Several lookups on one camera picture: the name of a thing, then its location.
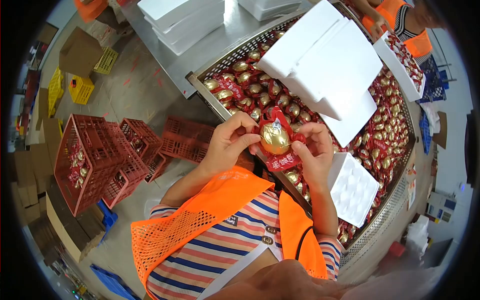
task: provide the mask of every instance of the blue plastic crate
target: blue plastic crate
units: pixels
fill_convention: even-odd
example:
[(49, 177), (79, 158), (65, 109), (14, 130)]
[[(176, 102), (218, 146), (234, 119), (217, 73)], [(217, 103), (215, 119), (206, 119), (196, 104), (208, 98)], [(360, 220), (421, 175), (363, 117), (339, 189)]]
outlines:
[(103, 202), (103, 200), (100, 200), (98, 203), (97, 203), (98, 207), (100, 208), (100, 210), (102, 211), (103, 213), (103, 220), (102, 220), (102, 223), (103, 225), (105, 225), (105, 234), (103, 235), (102, 237), (102, 240), (100, 241), (100, 243), (98, 245), (100, 245), (103, 240), (105, 239), (105, 237), (107, 236), (108, 232), (110, 231), (110, 229), (112, 228), (113, 224), (115, 224), (115, 222), (118, 220), (119, 216), (112, 212), (106, 205), (105, 203)]
[(94, 264), (90, 265), (93, 273), (100, 279), (100, 281), (112, 292), (129, 300), (142, 300), (135, 293), (125, 285), (125, 282), (117, 274), (113, 274), (104, 270)]
[(432, 55), (420, 65), (425, 74), (425, 89), (423, 90), (423, 98), (417, 100), (419, 103), (446, 100), (444, 82), (438, 71), (437, 64)]

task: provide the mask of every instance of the hand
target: hand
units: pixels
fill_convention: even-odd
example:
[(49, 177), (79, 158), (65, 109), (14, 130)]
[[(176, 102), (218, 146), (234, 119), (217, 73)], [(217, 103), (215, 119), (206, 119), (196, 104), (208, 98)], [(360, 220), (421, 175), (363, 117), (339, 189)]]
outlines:
[(328, 171), (332, 166), (332, 139), (325, 125), (310, 122), (300, 127), (300, 133), (307, 138), (307, 144), (294, 141), (292, 149), (303, 162), (303, 177), (310, 190), (320, 192), (328, 190)]
[(388, 21), (378, 11), (374, 10), (371, 17), (372, 17), (373, 22), (374, 22), (373, 26), (370, 27), (373, 42), (376, 42), (384, 34), (384, 30), (382, 29), (382, 25), (385, 25), (387, 27), (388, 31), (390, 31), (390, 33), (395, 33), (393, 31), (393, 29), (390, 27), (390, 24), (388, 23)]
[(257, 123), (245, 112), (239, 111), (213, 132), (205, 158), (199, 167), (211, 176), (231, 170), (242, 151), (260, 141), (258, 134), (250, 133)]

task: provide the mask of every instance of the button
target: button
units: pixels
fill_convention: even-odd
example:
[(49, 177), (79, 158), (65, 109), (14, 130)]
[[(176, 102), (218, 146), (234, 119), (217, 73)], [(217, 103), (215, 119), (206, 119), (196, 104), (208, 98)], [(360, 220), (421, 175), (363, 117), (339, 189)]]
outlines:
[(271, 234), (276, 234), (276, 228), (275, 227), (267, 226), (267, 227), (265, 227), (265, 229)]
[(273, 239), (268, 236), (262, 236), (262, 243), (267, 244), (267, 245), (272, 245), (273, 244)]

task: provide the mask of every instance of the metal table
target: metal table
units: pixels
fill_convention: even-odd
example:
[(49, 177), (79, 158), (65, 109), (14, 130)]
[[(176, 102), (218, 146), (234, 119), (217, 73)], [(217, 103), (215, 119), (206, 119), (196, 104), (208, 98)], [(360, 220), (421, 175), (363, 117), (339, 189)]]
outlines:
[[(167, 73), (185, 98), (190, 98), (196, 89), (185, 79), (191, 70), (197, 70), (207, 61), (217, 57), (224, 49), (238, 40), (251, 36), (274, 19), (257, 21), (248, 11), (239, 6), (237, 0), (225, 0), (224, 25), (201, 39), (182, 55), (177, 56), (158, 40), (152, 26), (144, 19), (137, 6), (139, 0), (132, 0), (121, 6), (121, 11), (132, 25), (139, 38), (147, 46), (158, 64)], [(300, 6), (309, 7), (307, 1)]]

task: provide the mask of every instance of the white styrofoam box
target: white styrofoam box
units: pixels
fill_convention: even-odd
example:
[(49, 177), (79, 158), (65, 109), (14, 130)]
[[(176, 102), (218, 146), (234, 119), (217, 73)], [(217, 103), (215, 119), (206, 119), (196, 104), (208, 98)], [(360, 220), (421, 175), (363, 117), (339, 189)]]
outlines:
[(328, 1), (320, 1), (306, 12), (258, 62), (272, 78), (285, 78), (298, 60), (332, 26), (346, 18)]
[(142, 13), (156, 23), (160, 29), (166, 29), (216, 0), (141, 0), (137, 3)]
[(362, 227), (379, 186), (352, 154), (338, 152), (333, 155), (328, 188), (339, 218)]
[[(170, 27), (169, 30), (167, 30), (167, 33), (158, 28), (155, 22), (150, 20), (147, 16), (144, 16), (144, 19), (151, 24), (152, 28), (155, 29), (156, 34), (163, 37), (163, 40), (170, 44), (174, 44), (177, 41), (185, 38), (195, 38), (195, 36), (192, 36), (192, 32), (196, 34), (203, 33), (204, 29), (210, 27), (212, 23), (222, 22), (223, 14), (225, 12), (224, 1), (225, 0), (222, 0), (221, 2), (215, 3), (215, 5), (209, 5), (208, 7), (205, 7), (207, 9), (205, 11), (201, 9), (200, 11), (202, 14), (198, 15), (198, 17), (184, 19), (181, 22), (176, 23)], [(204, 17), (206, 12), (208, 12), (208, 18)]]
[(300, 58), (287, 80), (280, 81), (311, 110), (344, 120), (357, 109), (358, 99), (383, 64), (352, 20), (328, 38), (326, 43), (320, 40), (315, 43)]
[(177, 56), (182, 55), (185, 51), (187, 51), (191, 46), (195, 45), (199, 40), (207, 36), (209, 33), (214, 31), (215, 29), (219, 28), (223, 24), (223, 14), (221, 15), (221, 19), (218, 16), (211, 16), (208, 18), (209, 26), (202, 28), (200, 32), (195, 31), (193, 35), (187, 35), (185, 38), (182, 38), (181, 40), (176, 41), (175, 43), (169, 43), (167, 40), (165, 40), (165, 37), (162, 36), (159, 32), (158, 29), (155, 27), (152, 27), (152, 30), (154, 31), (155, 35), (158, 37), (158, 39), (164, 43), (170, 50), (173, 51)]
[(398, 81), (403, 95), (407, 100), (412, 102), (421, 99), (423, 97), (423, 89), (425, 88), (425, 74), (423, 75), (420, 91), (418, 91), (413, 80), (408, 75), (407, 70), (405, 70), (405, 66), (398, 60), (396, 53), (393, 52), (385, 42), (388, 35), (389, 32), (385, 32), (382, 37), (375, 42), (373, 48), (377, 51), (377, 54), (385, 62), (390, 71), (392, 71), (393, 76)]
[(263, 21), (273, 18), (279, 14), (287, 14), (296, 11), (302, 0), (296, 0), (295, 3), (292, 4), (279, 5), (268, 9), (260, 8), (258, 5), (256, 5), (254, 0), (238, 0), (238, 2), (244, 9), (254, 16), (255, 19), (258, 21)]
[(369, 91), (355, 103), (355, 109), (342, 121), (320, 114), (342, 148), (352, 141), (377, 110), (377, 105)]
[(280, 5), (298, 3), (301, 0), (255, 0), (255, 4), (261, 9), (269, 9)]

